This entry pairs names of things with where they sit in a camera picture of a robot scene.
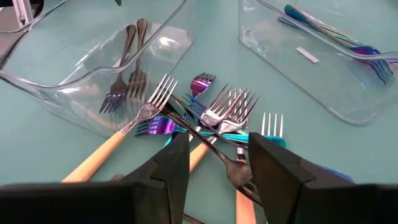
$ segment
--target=cutlery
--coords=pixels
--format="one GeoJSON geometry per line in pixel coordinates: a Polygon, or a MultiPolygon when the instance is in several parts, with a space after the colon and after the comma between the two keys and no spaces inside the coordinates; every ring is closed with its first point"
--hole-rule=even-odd
{"type": "MultiPolygon", "coordinates": [[[[243,124],[242,127],[245,131],[248,131],[249,125],[248,121],[243,124]]],[[[241,147],[236,147],[236,158],[239,161],[246,163],[246,156],[244,155],[244,149],[241,147]]],[[[253,202],[244,196],[238,190],[236,191],[236,224],[256,224],[256,214],[254,213],[253,202]]]]}
{"type": "MultiPolygon", "coordinates": [[[[229,100],[231,100],[232,95],[234,95],[234,99],[236,99],[236,90],[234,91],[234,94],[229,92],[229,100]]],[[[243,126],[244,122],[249,118],[249,115],[252,112],[252,110],[254,109],[259,98],[257,98],[256,102],[252,105],[252,107],[249,110],[249,113],[246,114],[246,116],[243,116],[243,114],[240,113],[241,110],[246,110],[248,107],[248,104],[246,102],[248,95],[246,94],[246,92],[244,92],[244,95],[245,95],[245,97],[244,97],[245,106],[243,106],[240,102],[240,105],[238,107],[233,108],[234,109],[233,112],[230,113],[229,111],[226,111],[224,113],[224,114],[226,114],[226,116],[218,124],[218,129],[217,129],[218,134],[222,135],[224,133],[230,133],[233,131],[237,131],[238,129],[240,129],[243,126]]],[[[254,95],[252,95],[249,102],[251,102],[253,99],[254,99],[254,95]]],[[[216,110],[218,107],[219,107],[219,105],[217,105],[217,107],[214,110],[211,107],[209,107],[210,110],[207,113],[204,112],[202,115],[202,118],[205,118],[206,121],[209,121],[211,123],[213,121],[213,118],[215,117],[214,114],[219,115],[222,112],[222,110],[219,110],[219,111],[216,110]]],[[[217,137],[212,136],[212,137],[208,138],[207,140],[210,143],[214,144],[214,142],[217,140],[217,137]]],[[[205,144],[201,143],[190,153],[190,158],[189,158],[190,171],[192,171],[195,168],[195,166],[205,156],[207,151],[208,151],[208,147],[205,144]]]]}
{"type": "MultiPolygon", "coordinates": [[[[186,103],[183,100],[172,96],[175,102],[183,108],[187,113],[194,114],[197,116],[198,120],[203,123],[204,126],[207,126],[208,129],[216,133],[216,130],[208,124],[199,114],[196,113],[193,108],[190,107],[191,103],[186,103]]],[[[234,108],[236,106],[235,101],[231,104],[230,107],[234,108]]],[[[250,198],[253,202],[256,202],[261,206],[261,201],[259,195],[256,190],[256,186],[251,182],[252,173],[250,167],[241,161],[233,161],[225,154],[223,154],[217,147],[212,145],[207,139],[201,136],[198,131],[195,130],[189,123],[187,123],[182,117],[171,107],[166,106],[162,111],[162,114],[173,119],[175,123],[189,130],[191,134],[200,139],[203,143],[205,143],[225,164],[226,167],[226,175],[228,180],[232,183],[232,185],[242,192],[246,197],[250,198]]],[[[242,148],[247,149],[247,146],[236,144],[235,142],[229,141],[225,139],[223,136],[218,135],[219,138],[224,139],[226,142],[234,145],[234,146],[242,146],[242,148]]]]}
{"type": "MultiPolygon", "coordinates": [[[[185,128],[181,128],[180,126],[175,125],[175,123],[166,117],[156,116],[152,118],[150,121],[143,121],[138,124],[136,137],[144,136],[144,135],[167,135],[176,132],[187,132],[185,128]]],[[[214,133],[208,131],[200,131],[202,136],[213,136],[214,133]]],[[[240,134],[223,134],[223,137],[236,142],[248,143],[249,135],[245,131],[238,130],[237,133],[240,134]]],[[[274,143],[286,147],[285,139],[278,136],[268,136],[264,135],[268,140],[273,141],[274,143]]]]}
{"type": "MultiPolygon", "coordinates": [[[[138,30],[138,44],[137,44],[137,51],[140,50],[142,48],[142,46],[144,45],[145,42],[145,35],[147,33],[147,28],[148,28],[148,22],[146,21],[146,19],[139,19],[137,21],[137,30],[138,30]]],[[[144,73],[141,70],[141,57],[138,57],[136,60],[136,68],[134,69],[134,71],[130,74],[129,77],[129,83],[130,83],[130,88],[129,90],[134,89],[134,77],[147,77],[147,75],[142,74],[144,73]]]]}
{"type": "MultiPolygon", "coordinates": [[[[195,108],[197,110],[197,113],[202,113],[201,114],[201,118],[204,119],[207,123],[209,123],[212,126],[216,126],[220,121],[222,121],[223,119],[225,119],[229,113],[231,112],[231,110],[234,109],[234,107],[232,107],[232,105],[228,105],[227,102],[229,102],[229,100],[232,99],[231,96],[231,89],[232,87],[229,88],[229,90],[227,92],[225,92],[225,89],[227,88],[228,84],[224,86],[224,88],[221,90],[221,92],[218,94],[218,96],[215,98],[215,100],[210,104],[210,106],[204,111],[203,111],[203,107],[198,106],[196,104],[192,104],[193,108],[195,108]]],[[[183,98],[185,99],[185,101],[189,102],[189,101],[193,101],[195,102],[195,99],[193,98],[183,98]]],[[[197,128],[195,128],[196,131],[200,131],[201,126],[197,126],[197,128]]],[[[210,143],[214,143],[217,140],[216,137],[210,137],[208,139],[208,141],[210,143]]],[[[195,166],[199,163],[199,161],[203,158],[203,156],[206,154],[208,148],[204,145],[204,144],[200,144],[198,147],[196,147],[191,153],[190,153],[190,162],[189,162],[189,171],[191,172],[195,166]]]]}
{"type": "MultiPolygon", "coordinates": [[[[191,82],[190,88],[192,96],[190,97],[196,99],[198,96],[206,92],[215,78],[215,75],[204,72],[197,75],[191,82]]],[[[182,118],[186,119],[187,114],[185,113],[182,118]]],[[[145,134],[171,134],[174,132],[175,128],[178,128],[178,132],[187,132],[186,129],[180,129],[176,126],[170,118],[156,116],[155,118],[141,122],[137,128],[136,136],[138,137],[145,134]]],[[[172,138],[173,136],[169,137],[165,146],[170,143],[172,138]]]]}
{"type": "MultiPolygon", "coordinates": [[[[264,115],[262,117],[262,126],[261,126],[261,134],[265,135],[265,128],[266,128],[266,116],[267,114],[264,112],[264,115]]],[[[274,133],[273,136],[279,136],[282,138],[283,132],[284,132],[284,115],[280,116],[280,121],[279,121],[279,134],[277,134],[277,126],[278,126],[278,116],[275,114],[275,119],[272,122],[272,114],[268,114],[268,125],[267,125],[267,135],[271,135],[271,124],[274,124],[274,133]]]]}
{"type": "Polygon", "coordinates": [[[169,100],[178,81],[170,79],[170,76],[165,75],[162,81],[158,84],[152,96],[144,103],[145,94],[141,85],[140,88],[133,90],[135,104],[140,107],[136,117],[110,137],[102,146],[93,152],[85,161],[83,161],[71,174],[69,174],[62,182],[83,182],[87,181],[94,172],[100,167],[105,159],[116,149],[125,135],[140,121],[150,119],[156,116],[169,100]]]}
{"type": "MultiPolygon", "coordinates": [[[[119,66],[124,65],[127,53],[130,52],[134,36],[136,35],[136,27],[134,25],[129,25],[126,27],[126,31],[127,37],[119,66]]],[[[116,111],[125,99],[127,91],[127,84],[123,81],[123,71],[121,71],[114,83],[111,85],[110,91],[105,95],[105,99],[99,109],[99,113],[110,113],[116,111]]]]}
{"type": "MultiPolygon", "coordinates": [[[[324,24],[322,21],[315,19],[314,17],[308,15],[303,11],[296,9],[291,5],[285,6],[285,13],[291,18],[301,22],[305,26],[323,34],[326,38],[336,42],[337,44],[357,54],[365,54],[365,55],[380,54],[380,51],[378,51],[374,47],[369,45],[363,45],[353,37],[335,29],[334,27],[324,24]]],[[[296,25],[292,24],[290,21],[288,21],[283,17],[281,17],[279,20],[290,26],[297,27],[296,25]]],[[[388,62],[396,63],[397,62],[396,58],[390,58],[389,60],[379,59],[379,60],[359,60],[359,61],[368,64],[385,85],[388,85],[389,83],[391,83],[391,81],[393,81],[394,72],[391,70],[388,62]]]]}

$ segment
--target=silver fork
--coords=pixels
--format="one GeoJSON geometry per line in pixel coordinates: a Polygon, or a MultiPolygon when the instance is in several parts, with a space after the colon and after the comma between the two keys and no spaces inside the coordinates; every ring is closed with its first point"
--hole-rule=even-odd
{"type": "MultiPolygon", "coordinates": [[[[247,115],[248,110],[245,109],[243,113],[245,115],[247,115]]],[[[243,124],[242,129],[244,131],[249,131],[248,121],[246,121],[243,124]]],[[[236,158],[239,161],[246,162],[246,156],[244,155],[244,149],[242,147],[236,147],[236,158]]],[[[255,224],[255,223],[256,223],[256,214],[254,213],[253,202],[237,190],[236,191],[236,224],[255,224]]]]}
{"type": "MultiPolygon", "coordinates": [[[[215,75],[204,72],[193,78],[190,87],[192,98],[196,99],[198,96],[206,92],[206,90],[210,87],[215,78],[215,75]]],[[[173,132],[173,128],[170,128],[171,126],[174,127],[175,125],[172,123],[172,120],[170,118],[152,118],[139,124],[136,137],[148,134],[171,134],[173,132]],[[154,126],[156,126],[158,131],[152,131],[154,126]]]]}
{"type": "MultiPolygon", "coordinates": [[[[122,57],[120,58],[119,66],[123,66],[127,59],[127,54],[130,52],[132,42],[136,36],[137,28],[134,25],[129,25],[126,28],[127,37],[124,43],[124,49],[122,57]]],[[[112,113],[115,112],[126,99],[126,93],[128,92],[128,85],[123,81],[123,71],[119,72],[116,80],[111,85],[110,91],[105,95],[105,99],[102,102],[101,108],[98,113],[112,113]]]]}
{"type": "Polygon", "coordinates": [[[165,75],[162,81],[157,86],[155,92],[143,104],[144,98],[138,99],[136,104],[140,105],[137,116],[116,132],[104,144],[102,144],[95,152],[93,152],[85,161],[83,161],[71,174],[69,174],[62,182],[83,182],[87,181],[94,172],[101,166],[101,164],[108,158],[108,156],[116,149],[116,147],[124,139],[125,135],[140,121],[151,119],[162,111],[170,96],[172,95],[178,81],[170,79],[165,75]]]}
{"type": "MultiPolygon", "coordinates": [[[[227,102],[229,102],[229,100],[232,97],[232,96],[228,97],[232,87],[230,87],[228,90],[226,90],[227,87],[228,87],[228,84],[226,84],[223,87],[223,89],[221,89],[220,93],[216,96],[216,98],[213,100],[213,102],[211,102],[210,106],[200,116],[201,119],[204,119],[209,125],[212,125],[212,126],[217,125],[222,119],[224,119],[228,115],[228,113],[233,109],[233,106],[236,106],[236,104],[238,103],[239,98],[235,99],[233,105],[229,106],[228,108],[226,107],[228,105],[227,102]]],[[[184,96],[183,96],[183,99],[185,101],[187,101],[189,105],[191,104],[191,99],[188,99],[184,96]]],[[[203,111],[203,108],[199,108],[200,106],[198,106],[195,103],[192,103],[192,106],[203,111]]],[[[200,131],[201,126],[200,125],[196,126],[195,130],[200,131]]],[[[190,134],[189,140],[191,141],[192,138],[193,138],[193,136],[192,136],[192,134],[190,134]]]]}
{"type": "MultiPolygon", "coordinates": [[[[218,94],[218,96],[215,98],[215,100],[210,104],[210,106],[203,112],[201,115],[201,118],[204,119],[209,125],[215,126],[217,125],[220,121],[225,119],[227,115],[230,114],[231,110],[234,109],[234,106],[236,106],[236,103],[238,102],[238,99],[241,97],[243,92],[239,93],[239,98],[236,97],[236,90],[234,90],[234,105],[231,103],[232,99],[232,92],[231,89],[232,87],[229,88],[228,92],[225,92],[225,89],[227,88],[228,84],[224,86],[224,88],[221,90],[221,92],[218,94]]],[[[198,125],[195,127],[195,131],[200,131],[201,126],[198,125]]],[[[214,143],[217,140],[217,137],[210,137],[207,139],[210,143],[214,143]]],[[[189,171],[191,172],[196,165],[199,163],[199,161],[205,156],[205,154],[208,151],[208,147],[205,144],[200,144],[197,146],[191,153],[189,157],[189,171]]]]}
{"type": "MultiPolygon", "coordinates": [[[[280,116],[280,121],[279,121],[279,135],[277,134],[277,125],[278,125],[278,116],[275,114],[274,121],[272,121],[271,118],[274,116],[269,113],[268,114],[268,125],[267,125],[267,135],[268,136],[279,136],[282,138],[283,132],[284,132],[284,115],[280,116]],[[271,135],[271,123],[274,124],[274,132],[271,135]]],[[[261,126],[261,134],[265,135],[266,132],[266,118],[267,118],[267,113],[264,112],[264,115],[262,117],[262,126],[261,126]]]]}
{"type": "MultiPolygon", "coordinates": [[[[238,97],[233,101],[231,106],[228,107],[228,110],[233,110],[236,107],[236,102],[237,100],[240,100],[242,93],[241,92],[238,97]]],[[[204,119],[201,118],[201,116],[193,109],[191,108],[191,103],[184,102],[181,99],[174,98],[175,101],[183,107],[186,111],[189,111],[190,113],[193,113],[195,116],[198,117],[198,119],[205,125],[207,126],[208,129],[213,131],[219,138],[223,138],[225,141],[232,145],[236,145],[236,143],[231,142],[227,139],[225,139],[222,135],[218,134],[218,131],[214,130],[214,128],[208,124],[204,119]]],[[[242,114],[240,116],[230,116],[231,118],[226,118],[223,119],[220,123],[219,126],[222,125],[229,125],[229,130],[235,131],[238,130],[244,122],[248,120],[248,116],[251,114],[251,112],[254,109],[254,106],[258,102],[258,99],[253,103],[253,105],[248,109],[248,113],[246,115],[242,114]]],[[[257,204],[261,205],[260,197],[257,194],[256,186],[251,182],[252,181],[252,173],[250,170],[249,165],[247,165],[245,162],[242,161],[233,161],[229,157],[227,157],[224,153],[222,153],[217,147],[215,147],[211,142],[209,142],[207,139],[205,139],[203,136],[201,136],[198,131],[193,129],[185,120],[183,120],[178,114],[176,113],[164,113],[164,115],[168,116],[169,118],[172,118],[178,125],[183,126],[184,128],[188,129],[195,137],[200,139],[203,143],[206,144],[207,147],[209,147],[224,163],[226,167],[226,175],[229,181],[233,184],[233,186],[238,189],[242,194],[244,194],[246,197],[250,198],[253,202],[256,202],[257,204]]]]}

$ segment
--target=clear plastic container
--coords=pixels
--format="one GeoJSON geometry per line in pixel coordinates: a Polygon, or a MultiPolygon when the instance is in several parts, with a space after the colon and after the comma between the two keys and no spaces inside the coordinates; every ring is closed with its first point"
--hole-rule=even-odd
{"type": "Polygon", "coordinates": [[[65,3],[28,31],[0,78],[36,96],[54,115],[112,135],[133,119],[126,107],[99,113],[118,74],[123,72],[128,83],[139,59],[141,70],[157,80],[174,69],[193,42],[194,0],[149,2],[123,1],[121,7],[109,0],[65,3]],[[74,17],[68,16],[71,11],[74,17]],[[130,58],[120,67],[125,28],[140,18],[148,21],[145,44],[137,51],[136,34],[130,58]]]}
{"type": "Polygon", "coordinates": [[[397,18],[395,1],[239,0],[239,39],[334,115],[366,125],[398,94],[397,18]],[[360,44],[307,26],[286,5],[360,44]],[[379,52],[358,53],[362,43],[379,52]]]}

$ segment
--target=fork handle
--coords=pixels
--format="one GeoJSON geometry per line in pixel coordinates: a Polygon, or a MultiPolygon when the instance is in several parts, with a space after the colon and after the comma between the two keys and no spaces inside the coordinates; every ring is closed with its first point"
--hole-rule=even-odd
{"type": "Polygon", "coordinates": [[[256,224],[253,201],[236,191],[236,224],[256,224]]]}
{"type": "Polygon", "coordinates": [[[61,183],[86,182],[101,164],[117,148],[124,139],[124,134],[116,132],[96,151],[94,151],[86,160],[84,160],[74,171],[72,171],[61,183]]]}
{"type": "MultiPolygon", "coordinates": [[[[216,137],[210,137],[207,139],[210,143],[214,144],[217,140],[216,137]]],[[[203,159],[205,154],[209,151],[209,147],[205,143],[200,143],[190,154],[189,154],[189,172],[193,171],[198,163],[203,159]]]]}
{"type": "MultiPolygon", "coordinates": [[[[249,142],[249,135],[248,134],[223,134],[224,138],[234,140],[237,142],[249,142]]],[[[284,138],[279,137],[279,136],[264,136],[264,138],[267,138],[268,140],[271,140],[272,142],[282,146],[286,147],[286,141],[284,138]]]]}

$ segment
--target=teal table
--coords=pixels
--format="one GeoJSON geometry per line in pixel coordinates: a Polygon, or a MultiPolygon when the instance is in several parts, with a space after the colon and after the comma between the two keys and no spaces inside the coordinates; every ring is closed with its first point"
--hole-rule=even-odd
{"type": "MultiPolygon", "coordinates": [[[[358,183],[398,182],[394,171],[398,169],[398,105],[366,127],[342,123],[239,43],[237,1],[198,0],[196,23],[195,43],[172,74],[180,80],[177,94],[189,92],[190,80],[201,72],[217,75],[211,90],[200,98],[204,102],[227,82],[247,86],[262,95],[249,121],[251,131],[260,131],[264,111],[283,114],[284,137],[294,153],[344,172],[358,183]]],[[[59,182],[104,142],[52,116],[4,82],[0,82],[0,96],[0,184],[59,182]]],[[[137,139],[131,133],[92,181],[128,174],[166,139],[137,139]]],[[[192,148],[198,144],[192,141],[192,148]]],[[[234,157],[235,148],[223,142],[216,145],[234,157]]],[[[264,223],[260,208],[256,210],[258,223],[264,223]]],[[[206,155],[192,172],[185,212],[206,223],[234,223],[235,189],[214,154],[206,155]]]]}

